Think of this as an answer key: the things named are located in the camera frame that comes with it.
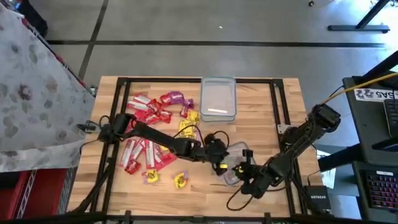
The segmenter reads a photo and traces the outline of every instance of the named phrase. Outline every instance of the table leg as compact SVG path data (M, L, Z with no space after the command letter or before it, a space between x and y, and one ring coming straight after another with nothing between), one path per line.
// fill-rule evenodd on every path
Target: table leg
M318 160L320 172L363 160L361 146L356 144Z
M363 19L356 26L349 25L330 25L329 31L381 31L383 34L390 31L386 25L367 26L375 15L389 2L390 0L379 0L373 8L363 17Z

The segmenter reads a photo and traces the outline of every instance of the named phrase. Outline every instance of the wooden table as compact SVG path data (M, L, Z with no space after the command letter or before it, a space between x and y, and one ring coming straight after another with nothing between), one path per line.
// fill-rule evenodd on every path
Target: wooden table
M92 121L98 121L102 115L109 115L117 79L117 77L102 77L91 115ZM285 78L283 81L291 122L293 125L302 124L305 121L306 112L299 80ZM181 91L186 98L193 98L195 108L198 110L200 83L132 83L130 87L130 95L144 93L150 98L159 98L169 91ZM123 93L124 87L122 87L119 97L117 112L121 107ZM277 97L280 117L283 118L279 94ZM263 164L268 158L279 152L269 85L238 83L237 104L238 113L235 122L226 125L201 122L199 128L204 135L217 130L226 131L231 139L231 144L244 141L254 151L256 162ZM174 113L171 123L157 123L155 128L168 134L175 134L178 131L178 123L181 121L181 117L178 115L180 109L181 105L169 106L167 110ZM96 139L96 134L90 134L86 138L87 141L94 139ZM102 147L103 143L95 142L83 148L68 210L76 208L94 186ZM124 147L124 143L119 147L118 161ZM144 155L140 156L139 162L145 166ZM303 183L306 183L309 174L319 169L313 148L307 149L299 157L298 163ZM183 189L176 189L172 175L182 170L188 170L189 184ZM132 215L261 217L264 216L264 212L269 212L272 217L289 217L285 190L266 192L263 198L253 199L245 209L239 212L227 210L226 201L240 184L227 186L214 174L209 163L193 163L178 159L159 172L160 180L153 185L143 183L141 172L144 172L144 168L129 175L117 166L108 215L124 215L126 210L130 210ZM310 179L312 184L322 184L320 174L312 175ZM99 194L98 210L101 210L104 186ZM300 206L295 188L293 193L295 209L299 212ZM248 198L248 195L237 194L230 206L240 207Z

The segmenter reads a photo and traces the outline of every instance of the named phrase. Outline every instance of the concrete floor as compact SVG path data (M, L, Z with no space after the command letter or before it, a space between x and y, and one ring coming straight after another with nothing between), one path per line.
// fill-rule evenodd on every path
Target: concrete floor
M308 7L307 0L30 1L49 24L48 40L385 44L384 47L52 46L76 74L94 85L103 75L297 77L305 106L310 110L338 88L343 77L363 75L398 46L398 8L390 5L371 21L371 24L389 25L391 31L387 34L327 31L327 25L331 24L357 24L372 7L370 0L335 0L323 7L320 6L329 0L316 0L314 7ZM98 22L101 8L104 17ZM96 24L99 32L93 33ZM85 57L87 64L82 63ZM325 135L317 144L342 147L356 144L358 138L346 98L336 98L330 106L341 113L342 122L337 131Z

